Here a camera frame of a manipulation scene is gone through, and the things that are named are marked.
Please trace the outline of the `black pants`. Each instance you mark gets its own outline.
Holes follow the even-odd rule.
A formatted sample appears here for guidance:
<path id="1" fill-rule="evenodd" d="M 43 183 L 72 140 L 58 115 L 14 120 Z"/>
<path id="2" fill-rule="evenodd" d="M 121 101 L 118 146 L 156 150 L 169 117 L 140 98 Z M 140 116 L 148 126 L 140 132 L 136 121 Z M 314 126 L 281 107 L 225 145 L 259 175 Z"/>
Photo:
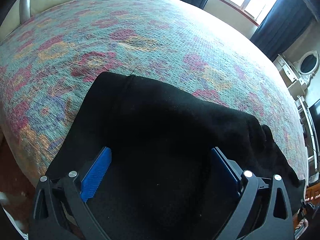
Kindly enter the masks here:
<path id="1" fill-rule="evenodd" d="M 47 176 L 80 169 L 103 147 L 111 165 L 88 204 L 111 239 L 212 239 L 235 208 L 214 147 L 256 176 L 281 175 L 293 212 L 304 193 L 255 116 L 140 76 L 96 78 Z"/>

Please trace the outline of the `black television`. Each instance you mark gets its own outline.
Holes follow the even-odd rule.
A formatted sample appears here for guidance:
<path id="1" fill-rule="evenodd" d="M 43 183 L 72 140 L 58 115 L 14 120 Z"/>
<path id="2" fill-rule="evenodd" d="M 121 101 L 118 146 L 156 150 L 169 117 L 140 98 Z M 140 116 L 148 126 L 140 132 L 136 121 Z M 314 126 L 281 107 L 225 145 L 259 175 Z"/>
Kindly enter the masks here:
<path id="1" fill-rule="evenodd" d="M 315 127 L 315 131 L 317 134 L 317 140 L 320 141 L 320 100 L 316 101 L 310 108 L 309 108 L 313 124 Z"/>

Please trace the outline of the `white vanity dresser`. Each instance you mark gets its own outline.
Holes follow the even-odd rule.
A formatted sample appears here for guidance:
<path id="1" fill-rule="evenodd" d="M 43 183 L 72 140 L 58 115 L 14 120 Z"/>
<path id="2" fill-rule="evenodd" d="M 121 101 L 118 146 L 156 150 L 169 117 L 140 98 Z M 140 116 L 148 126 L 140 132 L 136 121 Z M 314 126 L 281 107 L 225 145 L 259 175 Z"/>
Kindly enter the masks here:
<path id="1" fill-rule="evenodd" d="M 294 100 L 297 100 L 300 96 L 306 96 L 311 79 L 317 71 L 310 75 L 300 74 L 299 61 L 300 59 L 292 63 L 284 55 L 279 54 L 273 62 Z"/>

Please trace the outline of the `oval mirror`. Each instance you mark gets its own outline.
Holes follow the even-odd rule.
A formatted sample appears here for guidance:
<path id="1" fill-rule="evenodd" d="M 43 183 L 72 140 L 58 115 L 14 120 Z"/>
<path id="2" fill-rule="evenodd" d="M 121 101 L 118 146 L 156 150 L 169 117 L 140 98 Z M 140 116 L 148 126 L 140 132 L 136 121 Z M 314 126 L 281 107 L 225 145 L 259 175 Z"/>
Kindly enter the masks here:
<path id="1" fill-rule="evenodd" d="M 313 74 L 319 67 L 319 54 L 316 50 L 308 51 L 299 61 L 299 72 L 302 75 Z"/>

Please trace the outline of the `dark blue curtain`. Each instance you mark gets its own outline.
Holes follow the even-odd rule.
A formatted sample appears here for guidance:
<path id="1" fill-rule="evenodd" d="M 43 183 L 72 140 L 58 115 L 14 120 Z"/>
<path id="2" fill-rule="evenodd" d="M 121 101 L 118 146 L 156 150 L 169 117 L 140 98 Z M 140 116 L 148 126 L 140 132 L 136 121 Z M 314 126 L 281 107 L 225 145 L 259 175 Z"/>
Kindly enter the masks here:
<path id="1" fill-rule="evenodd" d="M 313 20 L 314 15 L 303 0 L 277 0 L 250 41 L 274 61 Z"/>

